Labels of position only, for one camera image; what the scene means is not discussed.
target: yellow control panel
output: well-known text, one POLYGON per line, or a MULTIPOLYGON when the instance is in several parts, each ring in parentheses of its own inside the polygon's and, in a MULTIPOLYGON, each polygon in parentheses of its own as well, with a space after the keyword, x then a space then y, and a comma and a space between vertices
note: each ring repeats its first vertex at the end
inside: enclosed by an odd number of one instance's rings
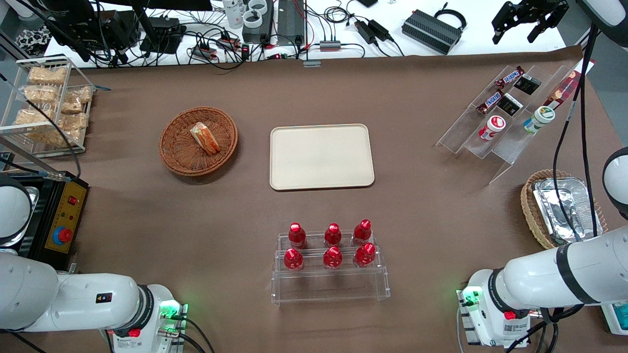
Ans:
POLYGON ((74 239, 87 189, 75 182, 65 184, 50 232, 44 247, 67 254, 74 239))

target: white jar with green label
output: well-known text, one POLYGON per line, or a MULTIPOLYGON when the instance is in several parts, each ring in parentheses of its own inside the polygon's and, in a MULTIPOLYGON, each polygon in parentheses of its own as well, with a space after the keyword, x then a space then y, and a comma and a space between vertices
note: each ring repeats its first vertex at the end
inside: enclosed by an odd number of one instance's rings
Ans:
POLYGON ((551 123, 556 117, 554 109, 550 107, 539 107, 532 116, 523 123, 523 128, 531 133, 536 134, 543 126, 551 123))

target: brown tablecloth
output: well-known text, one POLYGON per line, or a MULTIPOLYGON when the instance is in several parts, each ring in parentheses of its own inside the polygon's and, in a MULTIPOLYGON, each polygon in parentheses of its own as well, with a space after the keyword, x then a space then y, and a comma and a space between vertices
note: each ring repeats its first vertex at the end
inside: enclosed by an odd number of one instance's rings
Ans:
MULTIPOLYGON (((551 168, 568 107, 490 186, 499 162, 455 156, 435 143, 505 65, 552 71, 581 55, 567 48, 330 60, 308 69, 274 60, 227 73, 200 65, 88 71, 94 83, 113 90, 97 93, 80 156, 82 178, 91 185, 77 232, 80 270, 167 286, 190 304, 190 318, 218 353, 457 352, 455 290, 478 269, 542 250, 527 228, 519 191, 530 174, 551 168), (239 146, 214 174, 180 178, 162 165, 158 140, 168 121, 197 106, 228 112, 239 146), (269 186, 272 128, 354 122, 369 128, 373 186, 300 192, 269 186), (373 221, 384 251, 392 297, 271 303, 278 232, 293 221, 314 231, 331 222, 353 227, 364 218, 373 221)), ((590 86, 587 112, 593 190, 615 229, 625 222, 604 193, 601 173, 620 143, 590 86)), ((582 177, 579 117, 559 168, 582 177)), ((72 171, 68 161, 55 166, 72 171)), ((562 321, 556 352, 625 352, 628 338, 606 334, 602 322, 595 308, 562 321)), ((107 352, 96 331, 25 336, 49 353, 107 352)), ((8 335, 0 342, 2 351, 29 352, 8 335)))

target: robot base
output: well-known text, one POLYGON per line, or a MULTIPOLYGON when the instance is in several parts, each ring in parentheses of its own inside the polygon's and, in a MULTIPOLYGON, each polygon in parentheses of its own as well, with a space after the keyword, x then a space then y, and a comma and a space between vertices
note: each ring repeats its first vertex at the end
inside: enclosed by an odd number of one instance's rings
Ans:
MULTIPOLYGON (((481 269, 469 279, 467 287, 459 297, 463 302, 476 301, 475 305, 462 308, 468 310, 468 315, 477 337, 482 345, 504 348, 526 334, 530 328, 530 316, 520 319, 506 320, 504 314, 493 304, 489 295, 489 277, 493 273, 490 269, 481 269)), ((521 342, 517 348, 528 346, 528 340, 521 342)))
POLYGON ((159 328, 181 329, 180 322, 162 318, 161 314, 174 313, 183 315, 185 306, 179 304, 166 287, 148 285, 154 296, 153 314, 139 337, 111 336, 111 344, 115 353, 175 353, 183 345, 177 339, 157 336, 159 328))

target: white jar with red label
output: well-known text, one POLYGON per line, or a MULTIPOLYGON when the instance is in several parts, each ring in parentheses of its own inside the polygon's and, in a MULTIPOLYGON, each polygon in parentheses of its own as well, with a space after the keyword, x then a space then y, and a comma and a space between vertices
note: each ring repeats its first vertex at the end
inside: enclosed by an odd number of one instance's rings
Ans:
POLYGON ((480 135, 480 138, 484 141, 490 141, 495 137, 498 132, 502 131, 505 127, 506 120, 504 120, 503 117, 493 115, 486 122, 486 125, 484 125, 482 129, 480 129, 478 135, 480 135))

